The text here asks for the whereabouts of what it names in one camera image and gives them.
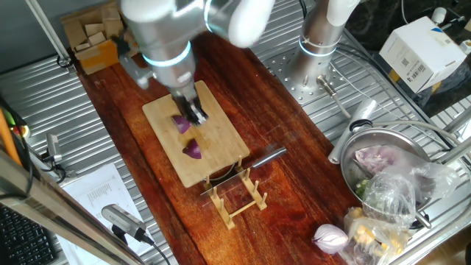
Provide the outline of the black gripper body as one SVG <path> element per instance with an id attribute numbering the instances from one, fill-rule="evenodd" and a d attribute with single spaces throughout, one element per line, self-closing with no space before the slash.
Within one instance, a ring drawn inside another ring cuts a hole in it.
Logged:
<path id="1" fill-rule="evenodd" d="M 189 91 L 181 93 L 180 91 L 171 92 L 172 99 L 174 100 L 177 108 L 182 116 L 187 119 L 187 110 L 196 110 L 197 107 L 202 108 L 201 102 L 196 91 Z"/>

